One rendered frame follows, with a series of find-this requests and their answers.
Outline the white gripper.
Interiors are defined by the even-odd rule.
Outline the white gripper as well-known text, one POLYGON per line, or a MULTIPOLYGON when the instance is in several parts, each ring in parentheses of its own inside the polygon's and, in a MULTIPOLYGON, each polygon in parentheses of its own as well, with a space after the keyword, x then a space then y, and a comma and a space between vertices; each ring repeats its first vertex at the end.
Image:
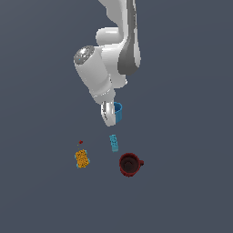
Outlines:
POLYGON ((116 124, 115 106, 113 101, 104 101, 101 104, 101 116, 108 127, 116 124))

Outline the blue cup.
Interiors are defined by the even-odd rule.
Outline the blue cup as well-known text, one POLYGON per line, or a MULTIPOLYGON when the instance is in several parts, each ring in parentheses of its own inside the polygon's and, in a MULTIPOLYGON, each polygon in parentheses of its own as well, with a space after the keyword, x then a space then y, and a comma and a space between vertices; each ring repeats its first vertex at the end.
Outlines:
POLYGON ((118 102, 114 103, 115 106, 115 114, 116 114, 116 122, 118 123, 122 119, 122 105, 118 102))

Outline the teal rectangular block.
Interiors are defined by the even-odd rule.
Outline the teal rectangular block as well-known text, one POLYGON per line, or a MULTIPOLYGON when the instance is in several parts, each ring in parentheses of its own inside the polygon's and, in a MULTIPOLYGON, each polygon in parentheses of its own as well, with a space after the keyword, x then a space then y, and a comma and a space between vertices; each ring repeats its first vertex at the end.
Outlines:
POLYGON ((112 147, 112 152, 117 152, 118 151, 118 143, 117 143, 116 135, 111 135, 111 136, 109 136, 109 138, 110 138, 110 144, 112 147))

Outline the orange yellow toy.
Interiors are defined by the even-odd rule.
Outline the orange yellow toy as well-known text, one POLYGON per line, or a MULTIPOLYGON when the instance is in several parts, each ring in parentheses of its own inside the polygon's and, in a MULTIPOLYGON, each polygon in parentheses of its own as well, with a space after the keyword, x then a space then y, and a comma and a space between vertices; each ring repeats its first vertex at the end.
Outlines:
POLYGON ((84 149, 75 153, 75 159, 77 168, 84 168, 90 164, 90 159, 87 157, 87 152, 84 149))

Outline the dark red mug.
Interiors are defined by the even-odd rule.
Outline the dark red mug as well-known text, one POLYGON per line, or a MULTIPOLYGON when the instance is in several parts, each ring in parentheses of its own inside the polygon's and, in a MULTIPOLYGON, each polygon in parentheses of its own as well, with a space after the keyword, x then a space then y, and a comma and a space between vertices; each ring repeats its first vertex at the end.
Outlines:
POLYGON ((120 172, 125 177, 133 177, 143 165, 144 161, 134 153, 125 153, 119 159, 120 172))

